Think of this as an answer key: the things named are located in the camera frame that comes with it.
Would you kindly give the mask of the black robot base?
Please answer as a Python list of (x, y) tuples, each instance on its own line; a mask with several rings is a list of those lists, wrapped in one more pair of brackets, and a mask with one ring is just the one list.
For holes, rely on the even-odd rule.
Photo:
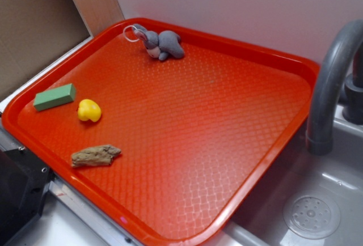
[(1, 245), (41, 218), (51, 176), (30, 150), (1, 151)]

